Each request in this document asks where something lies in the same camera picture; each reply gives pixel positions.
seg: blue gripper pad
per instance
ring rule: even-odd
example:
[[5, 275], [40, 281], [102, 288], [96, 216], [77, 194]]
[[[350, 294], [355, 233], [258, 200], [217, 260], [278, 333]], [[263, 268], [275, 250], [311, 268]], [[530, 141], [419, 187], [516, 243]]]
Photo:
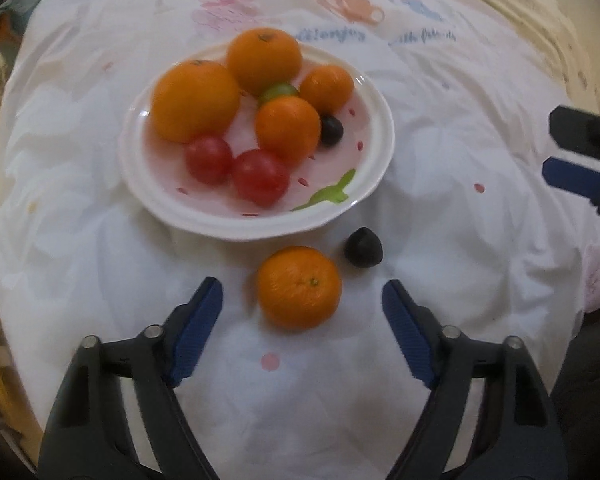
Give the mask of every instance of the blue gripper pad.
[[222, 284], [206, 278], [189, 303], [177, 307], [165, 322], [171, 366], [164, 379], [171, 388], [192, 375], [221, 310]]
[[542, 165], [542, 177], [549, 186], [575, 193], [600, 205], [600, 172], [550, 156]]
[[408, 295], [407, 298], [411, 304], [403, 303], [392, 283], [388, 282], [382, 288], [382, 310], [402, 355], [407, 359], [411, 375], [431, 389], [437, 379], [432, 368], [431, 346], [410, 313], [410, 308], [418, 306]]

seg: black olive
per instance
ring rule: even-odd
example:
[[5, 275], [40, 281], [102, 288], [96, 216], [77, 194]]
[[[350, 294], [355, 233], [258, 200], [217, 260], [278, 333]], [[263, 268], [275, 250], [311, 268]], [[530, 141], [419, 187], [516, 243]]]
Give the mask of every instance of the black olive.
[[352, 265], [361, 269], [376, 266], [383, 256], [380, 238], [371, 229], [361, 227], [347, 239], [344, 255]]
[[320, 143], [321, 145], [330, 148], [340, 142], [344, 128], [342, 123], [332, 115], [323, 115], [320, 117]]

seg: white plate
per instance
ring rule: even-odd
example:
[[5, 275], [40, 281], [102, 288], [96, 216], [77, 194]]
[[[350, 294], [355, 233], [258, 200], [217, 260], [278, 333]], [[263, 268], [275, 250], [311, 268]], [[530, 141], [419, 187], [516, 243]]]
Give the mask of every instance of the white plate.
[[[224, 59], [227, 44], [205, 49], [191, 58]], [[301, 44], [304, 67], [296, 79], [316, 64], [336, 64], [355, 81], [352, 99], [336, 115], [345, 134], [330, 150], [292, 173], [288, 193], [270, 209], [240, 200], [230, 184], [208, 188], [194, 181], [184, 167], [183, 145], [159, 139], [149, 121], [155, 81], [136, 98], [118, 140], [122, 176], [132, 193], [156, 217], [175, 228], [222, 240], [258, 240], [309, 231], [325, 225], [360, 202], [378, 186], [394, 154], [394, 121], [388, 104], [365, 75], [321, 49]], [[253, 116], [256, 101], [243, 97], [240, 111], [226, 134], [234, 155], [256, 147]], [[301, 210], [311, 195], [336, 184], [350, 169], [353, 179], [340, 203], [319, 202]]]

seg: green leaf pattern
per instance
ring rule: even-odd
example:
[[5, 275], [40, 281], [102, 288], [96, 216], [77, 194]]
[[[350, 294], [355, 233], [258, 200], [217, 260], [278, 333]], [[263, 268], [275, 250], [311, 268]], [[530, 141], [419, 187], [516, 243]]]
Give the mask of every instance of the green leaf pattern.
[[355, 174], [356, 170], [351, 168], [341, 177], [337, 184], [319, 189], [311, 195], [308, 202], [293, 208], [291, 211], [300, 211], [301, 209], [306, 209], [312, 205], [319, 204], [320, 202], [333, 202], [334, 204], [343, 203], [349, 198], [349, 195], [344, 192], [344, 188], [353, 180]]

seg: bed sheet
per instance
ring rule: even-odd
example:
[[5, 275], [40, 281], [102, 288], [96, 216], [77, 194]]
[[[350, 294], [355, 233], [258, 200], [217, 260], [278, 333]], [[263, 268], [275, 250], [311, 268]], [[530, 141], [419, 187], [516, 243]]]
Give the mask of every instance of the bed sheet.
[[[557, 0], [480, 0], [482, 2], [506, 18], [518, 35], [536, 48], [542, 59], [539, 67], [564, 87], [573, 106], [600, 114], [600, 85], [592, 69], [592, 59], [580, 41], [583, 38], [578, 37], [576, 27], [562, 12]], [[584, 260], [585, 311], [593, 312], [600, 308], [600, 245], [588, 247]]]
[[[235, 244], [167, 228], [120, 178], [126, 110], [172, 62], [256, 25], [373, 78], [394, 160], [369, 199], [308, 234]], [[176, 394], [222, 478], [386, 475], [427, 397], [382, 315], [388, 279], [469, 336], [522, 337], [550, 388], [600, 218], [542, 181], [558, 154], [548, 113], [569, 100], [541, 63], [511, 26], [457, 0], [43, 0], [0, 115], [0, 318], [40, 423], [83, 336], [134, 336], [207, 275], [224, 311]], [[385, 246], [366, 271], [341, 256], [362, 225]], [[253, 293], [257, 264], [290, 244], [319, 248], [344, 277], [333, 319], [294, 335], [263, 322]]]

